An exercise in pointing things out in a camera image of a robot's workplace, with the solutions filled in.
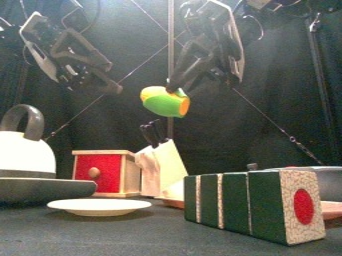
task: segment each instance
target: red box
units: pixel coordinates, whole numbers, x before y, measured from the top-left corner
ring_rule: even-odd
[[[141,168],[127,150],[79,150],[75,155],[75,180],[98,184],[94,196],[130,197],[141,195]]]

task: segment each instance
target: black backdrop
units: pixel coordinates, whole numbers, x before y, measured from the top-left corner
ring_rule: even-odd
[[[66,2],[27,0],[27,14],[38,10],[59,22]],[[79,2],[93,20],[97,1]],[[232,6],[237,4],[237,1],[226,2]],[[167,119],[143,108],[139,94],[150,85],[165,85],[169,76],[169,2],[114,0],[101,3],[101,15],[85,36],[113,61],[109,75],[123,85],[123,93],[106,96],[73,119],[101,94],[69,91],[49,79],[34,63],[28,66],[20,102],[43,112],[45,136],[73,119],[49,140],[61,178],[71,177],[73,150],[127,149],[137,152],[147,146],[139,125],[161,118],[167,126]],[[175,1],[175,9],[181,3],[181,0]],[[3,1],[0,7],[2,17],[22,25],[26,19],[19,1]],[[238,88],[326,165],[341,165],[341,17],[341,11],[324,15],[317,32],[326,97],[322,97],[322,85],[317,80],[308,24],[301,19],[269,30],[265,38],[245,49],[245,80]],[[175,35],[182,31],[175,16]],[[178,37],[175,58],[187,39],[186,34]],[[23,64],[23,58],[18,58],[18,63]],[[6,66],[0,72],[6,74],[14,69]],[[2,75],[2,79],[2,91],[8,84],[14,89],[18,87],[14,78]],[[216,88],[210,83],[202,86]],[[332,120],[326,116],[326,106]],[[260,168],[318,165],[230,89],[205,90],[197,94],[187,116],[175,119],[174,123],[174,140],[190,174],[245,171],[253,162]]]

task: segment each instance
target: red circle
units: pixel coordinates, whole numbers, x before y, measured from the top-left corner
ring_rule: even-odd
[[[298,221],[308,225],[314,218],[314,203],[310,194],[305,189],[300,189],[294,195],[294,212]]]

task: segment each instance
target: pot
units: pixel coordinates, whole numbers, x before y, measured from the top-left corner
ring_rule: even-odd
[[[28,115],[26,131],[18,131]],[[0,123],[0,177],[55,178],[57,160],[51,147],[42,140],[45,116],[32,106],[12,107]]]

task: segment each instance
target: table surface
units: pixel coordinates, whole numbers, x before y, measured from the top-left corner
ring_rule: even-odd
[[[0,255],[342,255],[342,228],[292,247],[185,220],[161,200],[117,217],[85,217],[47,206],[0,205]]]

